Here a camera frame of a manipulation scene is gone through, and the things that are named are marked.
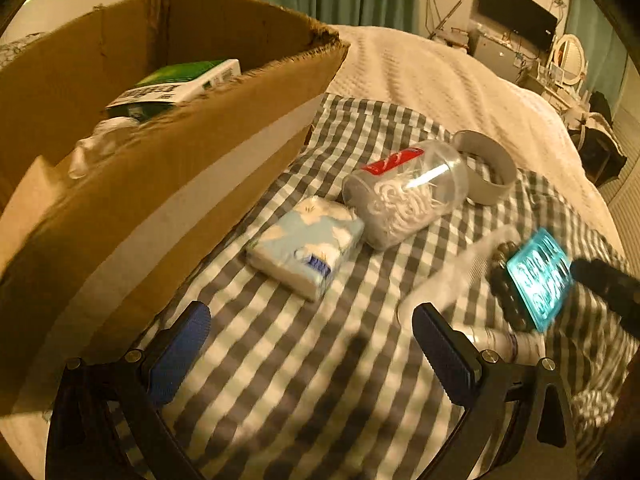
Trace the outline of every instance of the bed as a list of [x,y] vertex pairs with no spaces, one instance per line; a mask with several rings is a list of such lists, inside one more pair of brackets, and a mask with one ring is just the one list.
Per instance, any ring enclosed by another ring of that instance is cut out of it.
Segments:
[[[191,300],[209,304],[211,336],[162,413],[207,478],[414,478],[461,412],[410,334],[397,326],[394,309],[447,255],[497,225],[513,221],[527,236],[550,223],[570,253],[626,265],[606,204],[547,102],[424,38],[337,28],[351,49],[308,148],[140,342],[144,346]],[[480,213],[463,207],[383,256],[363,248],[319,304],[303,302],[245,265],[243,245],[305,193],[337,198],[341,176],[357,164],[416,140],[446,140],[459,129],[485,133],[513,155],[523,168],[519,202]],[[528,207],[528,196],[540,202]],[[598,391],[614,399],[637,342],[583,288],[574,300],[547,335],[547,347],[572,396]],[[506,327],[485,282],[444,315]],[[585,464],[602,437],[595,426],[578,428]],[[9,417],[0,429],[34,478],[43,478],[46,416]],[[123,421],[118,432],[132,463],[148,474]],[[486,465],[480,462],[476,472]]]

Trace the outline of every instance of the blue gripper pad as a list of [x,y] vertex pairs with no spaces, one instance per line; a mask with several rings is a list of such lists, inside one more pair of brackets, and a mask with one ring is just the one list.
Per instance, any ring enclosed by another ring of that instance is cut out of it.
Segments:
[[161,330],[149,344],[141,369],[156,409],[173,400],[210,330],[209,307],[191,301],[171,328]]
[[415,308],[412,326],[418,345],[451,402],[469,408],[482,370],[478,351],[463,333],[449,326],[431,303]]

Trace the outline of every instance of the phone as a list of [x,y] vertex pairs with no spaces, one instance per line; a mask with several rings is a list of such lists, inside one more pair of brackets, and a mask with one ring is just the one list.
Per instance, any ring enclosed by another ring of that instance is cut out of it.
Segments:
[[574,280],[570,261],[546,229],[539,229],[507,261],[507,272],[538,332],[554,320]]

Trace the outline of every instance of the screw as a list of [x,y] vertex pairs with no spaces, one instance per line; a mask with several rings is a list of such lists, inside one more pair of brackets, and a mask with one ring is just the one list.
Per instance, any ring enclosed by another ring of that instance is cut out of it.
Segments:
[[127,363],[137,363],[138,361],[140,361],[140,359],[142,359],[142,352],[140,350],[138,350],[137,348],[134,349],[134,350],[129,350],[124,355],[124,360]]
[[71,359],[66,360],[66,368],[68,370],[75,370],[76,368],[79,368],[81,364],[82,364],[82,361],[80,360],[79,357],[73,357]]
[[549,359],[548,357],[542,359],[542,365],[546,368],[546,370],[549,370],[550,372],[556,369],[556,363],[553,359]]
[[521,332],[524,332],[524,330],[527,327],[527,322],[524,321],[524,318],[522,317],[518,317],[515,321],[514,324],[516,325],[516,329],[520,330]]
[[497,363],[498,359],[500,358],[500,356],[493,350],[482,350],[482,353],[480,355],[482,356],[482,359],[484,359],[488,363]]

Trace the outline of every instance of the blue tissue pack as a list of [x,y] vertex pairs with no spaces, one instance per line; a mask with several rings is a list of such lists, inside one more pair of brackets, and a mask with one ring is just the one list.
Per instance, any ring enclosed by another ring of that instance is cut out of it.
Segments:
[[554,320],[574,282],[569,267],[562,247],[542,228],[507,262],[507,272],[539,332]]
[[311,301],[322,298],[364,224],[337,202],[301,200],[246,247],[248,263]]

